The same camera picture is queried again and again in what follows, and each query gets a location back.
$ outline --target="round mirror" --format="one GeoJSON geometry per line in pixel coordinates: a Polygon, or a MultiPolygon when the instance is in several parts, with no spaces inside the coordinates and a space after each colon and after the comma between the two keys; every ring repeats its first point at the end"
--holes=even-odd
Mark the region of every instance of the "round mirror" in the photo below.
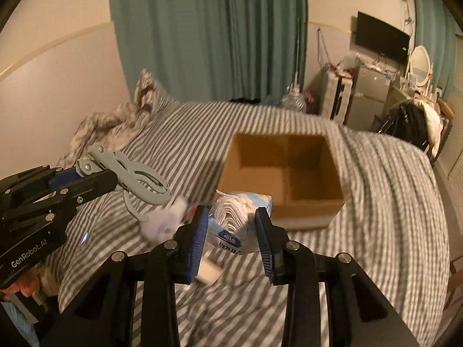
{"type": "Polygon", "coordinates": [[[418,46],[410,56],[410,73],[416,78],[416,85],[422,87],[428,81],[431,72],[431,61],[426,48],[418,46]]]}

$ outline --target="black monitor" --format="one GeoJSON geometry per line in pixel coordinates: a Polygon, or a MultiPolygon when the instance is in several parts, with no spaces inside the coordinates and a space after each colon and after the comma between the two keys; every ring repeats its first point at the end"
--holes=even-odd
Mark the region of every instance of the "black monitor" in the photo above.
{"type": "Polygon", "coordinates": [[[368,14],[358,12],[355,43],[399,64],[406,64],[410,36],[368,14]]]}

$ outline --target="open cardboard box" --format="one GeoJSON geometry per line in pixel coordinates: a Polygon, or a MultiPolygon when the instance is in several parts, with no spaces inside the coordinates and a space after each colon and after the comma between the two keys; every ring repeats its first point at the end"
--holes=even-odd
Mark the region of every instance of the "open cardboard box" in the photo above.
{"type": "Polygon", "coordinates": [[[272,196],[272,223],[287,231],[326,228],[346,202],[322,135],[235,134],[218,190],[272,196]]]}

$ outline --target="gray and white striped blanket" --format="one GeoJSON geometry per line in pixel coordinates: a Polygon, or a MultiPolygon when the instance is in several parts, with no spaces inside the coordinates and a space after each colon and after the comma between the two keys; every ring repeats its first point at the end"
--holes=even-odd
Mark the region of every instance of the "gray and white striped blanket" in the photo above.
{"type": "MultiPolygon", "coordinates": [[[[156,169],[174,195],[192,204],[211,201],[234,132],[324,134],[342,186],[352,196],[328,229],[290,237],[319,254],[351,253],[420,345],[432,344],[448,279],[448,235],[436,180],[422,152],[392,137],[354,132],[321,117],[274,107],[180,104],[160,96],[159,88],[155,83],[154,92],[144,91],[151,98],[151,118],[123,152],[156,169]]],[[[68,154],[63,160],[69,165],[75,159],[68,154]]],[[[148,210],[141,202],[134,204],[139,211],[148,210]]],[[[61,310],[112,252],[133,255],[152,248],[119,192],[83,205],[67,233],[68,242],[48,259],[61,281],[61,310]]],[[[234,256],[212,248],[207,256],[224,274],[210,287],[196,282],[176,287],[181,344],[279,346],[287,289],[270,285],[259,253],[234,256]]],[[[134,346],[140,343],[142,296],[140,284],[134,346]]],[[[321,291],[321,333],[327,346],[325,297],[321,291]]]]}

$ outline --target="crumpled blanket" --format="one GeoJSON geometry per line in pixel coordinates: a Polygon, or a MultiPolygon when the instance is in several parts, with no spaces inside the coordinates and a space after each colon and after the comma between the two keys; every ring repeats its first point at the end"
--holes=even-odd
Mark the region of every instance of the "crumpled blanket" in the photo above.
{"type": "Polygon", "coordinates": [[[96,112],[77,128],[69,151],[58,161],[57,167],[70,168],[78,159],[88,159],[87,149],[95,142],[106,150],[120,151],[132,142],[153,116],[169,104],[179,104],[170,98],[151,73],[143,69],[135,88],[134,102],[121,104],[108,113],[96,112]]]}

